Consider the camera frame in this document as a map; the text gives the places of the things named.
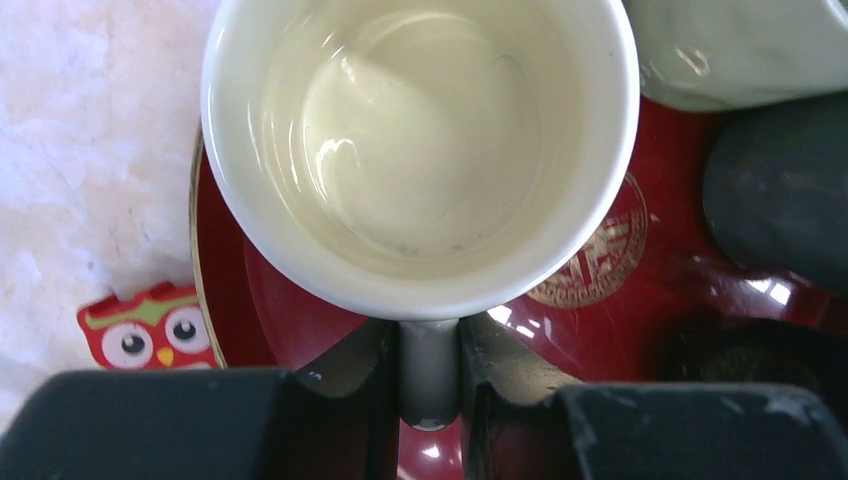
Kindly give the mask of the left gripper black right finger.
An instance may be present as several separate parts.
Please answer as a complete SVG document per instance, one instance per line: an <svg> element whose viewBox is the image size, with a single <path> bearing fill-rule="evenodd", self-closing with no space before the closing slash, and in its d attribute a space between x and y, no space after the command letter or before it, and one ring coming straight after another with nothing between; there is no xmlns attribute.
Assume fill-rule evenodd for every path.
<svg viewBox="0 0 848 480"><path fill-rule="evenodd" d="M571 382L484 315L460 326L470 479L843 479L847 426L755 382Z"/></svg>

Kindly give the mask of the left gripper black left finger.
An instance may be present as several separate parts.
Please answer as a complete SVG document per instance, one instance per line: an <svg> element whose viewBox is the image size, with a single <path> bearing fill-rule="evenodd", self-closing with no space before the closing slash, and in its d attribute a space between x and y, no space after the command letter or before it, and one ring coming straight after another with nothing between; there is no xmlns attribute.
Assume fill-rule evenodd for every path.
<svg viewBox="0 0 848 480"><path fill-rule="evenodd" d="M5 479L392 479L398 332L369 320L304 367L74 371L1 438Z"/></svg>

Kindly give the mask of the white faceted cup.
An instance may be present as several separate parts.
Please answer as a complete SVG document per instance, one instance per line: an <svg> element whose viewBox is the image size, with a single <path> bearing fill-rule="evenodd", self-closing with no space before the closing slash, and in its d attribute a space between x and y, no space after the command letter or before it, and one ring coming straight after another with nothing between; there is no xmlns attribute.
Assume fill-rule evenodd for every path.
<svg viewBox="0 0 848 480"><path fill-rule="evenodd" d="M663 359L671 381L789 384L816 394L847 426L847 336L771 319L730 317L678 334Z"/></svg>

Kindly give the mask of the cream ceramic mug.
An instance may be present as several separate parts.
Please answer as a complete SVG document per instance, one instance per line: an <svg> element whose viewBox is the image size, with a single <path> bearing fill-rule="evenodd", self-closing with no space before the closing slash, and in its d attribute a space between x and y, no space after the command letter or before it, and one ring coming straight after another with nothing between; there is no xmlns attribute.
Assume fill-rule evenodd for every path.
<svg viewBox="0 0 848 480"><path fill-rule="evenodd" d="M422 431L457 417L459 321L602 223L639 106L619 1L224 1L202 63L231 214L299 287L399 323Z"/></svg>

